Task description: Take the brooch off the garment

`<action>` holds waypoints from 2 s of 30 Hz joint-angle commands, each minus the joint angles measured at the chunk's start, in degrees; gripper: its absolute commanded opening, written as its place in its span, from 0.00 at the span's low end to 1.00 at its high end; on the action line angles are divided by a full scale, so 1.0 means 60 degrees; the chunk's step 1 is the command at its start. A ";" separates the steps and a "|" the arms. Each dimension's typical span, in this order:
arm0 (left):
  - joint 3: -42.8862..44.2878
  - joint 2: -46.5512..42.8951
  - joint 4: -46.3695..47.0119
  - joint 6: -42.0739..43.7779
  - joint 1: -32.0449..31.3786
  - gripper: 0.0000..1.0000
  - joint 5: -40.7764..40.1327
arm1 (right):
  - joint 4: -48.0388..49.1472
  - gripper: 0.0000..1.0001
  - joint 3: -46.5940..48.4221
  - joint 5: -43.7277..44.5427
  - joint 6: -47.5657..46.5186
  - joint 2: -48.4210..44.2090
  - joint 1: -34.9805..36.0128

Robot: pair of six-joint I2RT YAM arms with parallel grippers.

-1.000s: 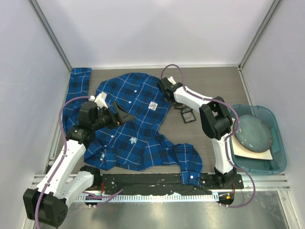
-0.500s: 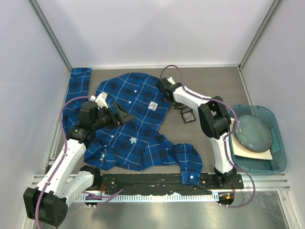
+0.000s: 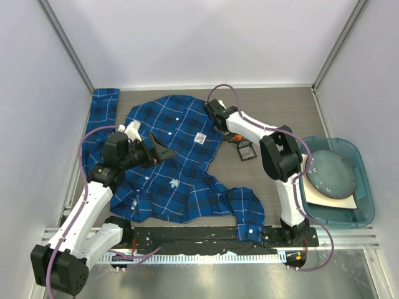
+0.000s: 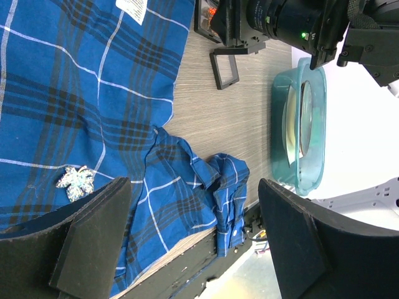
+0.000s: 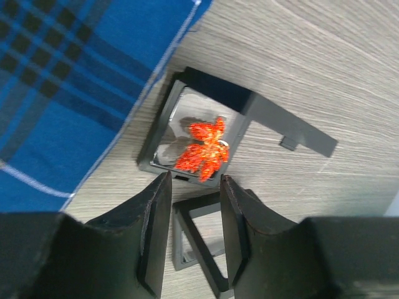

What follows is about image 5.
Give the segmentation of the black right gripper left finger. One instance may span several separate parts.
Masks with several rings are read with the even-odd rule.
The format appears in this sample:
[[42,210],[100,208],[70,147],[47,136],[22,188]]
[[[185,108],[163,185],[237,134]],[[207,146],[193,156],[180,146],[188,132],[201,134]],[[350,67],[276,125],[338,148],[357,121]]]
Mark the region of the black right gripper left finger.
[[172,177],[83,223],[63,212],[1,214],[2,298],[160,298]]

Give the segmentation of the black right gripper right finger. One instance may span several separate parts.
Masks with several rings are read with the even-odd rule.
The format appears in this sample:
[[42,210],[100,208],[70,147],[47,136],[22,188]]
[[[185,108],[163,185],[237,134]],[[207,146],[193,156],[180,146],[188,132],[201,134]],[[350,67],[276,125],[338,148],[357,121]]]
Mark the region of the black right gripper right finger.
[[396,217],[293,222],[232,177],[220,181],[228,282],[236,298],[397,298]]

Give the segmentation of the orange leaf brooch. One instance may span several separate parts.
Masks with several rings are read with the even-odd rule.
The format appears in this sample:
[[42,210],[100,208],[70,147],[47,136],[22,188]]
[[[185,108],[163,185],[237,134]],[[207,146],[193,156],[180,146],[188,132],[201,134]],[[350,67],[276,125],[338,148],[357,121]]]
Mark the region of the orange leaf brooch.
[[229,161],[229,145],[222,140],[226,124],[219,116],[214,122],[195,122],[189,126],[194,142],[176,160],[175,169],[198,175],[203,183]]

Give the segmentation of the blue plaid shirt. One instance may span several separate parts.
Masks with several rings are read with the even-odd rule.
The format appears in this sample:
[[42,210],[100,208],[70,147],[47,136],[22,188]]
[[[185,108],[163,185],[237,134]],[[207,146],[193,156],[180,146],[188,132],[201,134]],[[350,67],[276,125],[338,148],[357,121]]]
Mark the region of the blue plaid shirt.
[[1,211],[60,211],[210,1],[1,2]]

